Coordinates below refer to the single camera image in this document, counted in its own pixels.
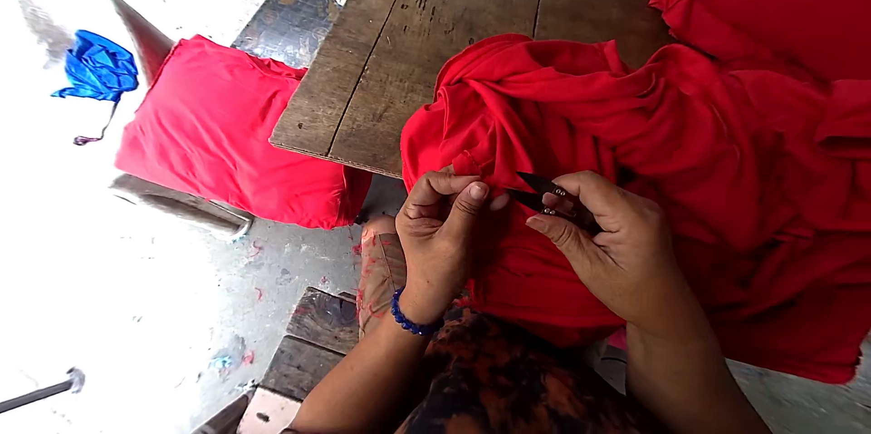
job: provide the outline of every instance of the patterned clothing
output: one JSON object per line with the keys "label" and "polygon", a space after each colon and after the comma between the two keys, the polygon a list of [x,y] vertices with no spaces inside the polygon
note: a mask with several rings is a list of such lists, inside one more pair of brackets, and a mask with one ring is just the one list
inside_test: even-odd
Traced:
{"label": "patterned clothing", "polygon": [[[392,320],[405,284],[399,237],[364,231],[357,296],[361,336]],[[664,428],[583,362],[525,329],[454,307],[400,407],[397,432],[651,432]]]}

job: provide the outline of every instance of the metal rod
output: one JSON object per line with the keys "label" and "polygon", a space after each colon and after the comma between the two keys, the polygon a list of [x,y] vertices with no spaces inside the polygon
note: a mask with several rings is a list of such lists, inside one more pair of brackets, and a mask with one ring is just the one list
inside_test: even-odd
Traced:
{"label": "metal rod", "polygon": [[32,404],[37,400],[42,400],[43,398],[48,398],[49,396],[63,393],[72,388],[73,383],[73,380],[69,379],[63,383],[53,384],[51,386],[32,391],[25,395],[17,396],[15,398],[12,398],[11,400],[0,402],[0,414],[6,412],[7,410],[17,409],[22,405]]}

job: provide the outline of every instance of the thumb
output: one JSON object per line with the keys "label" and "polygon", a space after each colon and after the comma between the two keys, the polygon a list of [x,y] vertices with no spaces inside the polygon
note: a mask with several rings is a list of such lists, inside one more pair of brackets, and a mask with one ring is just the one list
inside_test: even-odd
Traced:
{"label": "thumb", "polygon": [[549,238],[570,262],[584,253],[585,237],[581,229],[566,219],[551,215],[535,215],[528,218],[526,225]]}
{"label": "thumb", "polygon": [[450,208],[448,219],[441,226],[442,231],[457,237],[465,237],[472,232],[475,218],[484,201],[487,199],[489,187],[483,182],[472,182],[456,196]]}

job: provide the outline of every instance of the person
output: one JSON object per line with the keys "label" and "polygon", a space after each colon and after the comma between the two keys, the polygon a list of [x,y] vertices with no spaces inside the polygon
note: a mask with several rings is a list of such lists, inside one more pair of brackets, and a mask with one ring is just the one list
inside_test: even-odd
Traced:
{"label": "person", "polygon": [[623,395],[588,366],[589,354],[451,306],[474,272],[475,221],[507,202],[491,200],[479,178],[452,172],[426,173],[395,223],[379,218],[364,228],[362,339],[285,432],[769,432],[726,368],[655,203],[577,172],[554,182],[580,198],[602,233],[591,238],[556,216],[527,220],[626,320]]}

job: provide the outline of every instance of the small scissors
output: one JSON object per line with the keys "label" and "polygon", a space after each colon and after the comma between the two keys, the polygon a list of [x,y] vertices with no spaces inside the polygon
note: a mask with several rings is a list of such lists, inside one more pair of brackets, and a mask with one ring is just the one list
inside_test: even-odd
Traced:
{"label": "small scissors", "polygon": [[[518,171],[517,175],[519,175],[520,179],[523,179],[524,182],[529,184],[529,187],[532,187],[532,190],[535,191],[535,193],[529,193],[518,189],[506,189],[511,197],[517,200],[517,202],[530,209],[538,211],[542,215],[552,215],[567,219],[582,230],[585,230],[590,234],[590,236],[602,232],[602,227],[599,227],[598,223],[596,223],[596,218],[593,216],[593,213],[591,213],[586,206],[582,205],[581,200],[579,200],[577,196],[572,195],[559,185],[556,185],[552,181],[534,173]],[[542,197],[547,193],[559,196],[563,201],[569,203],[568,207],[555,209],[545,205],[542,202]]]}

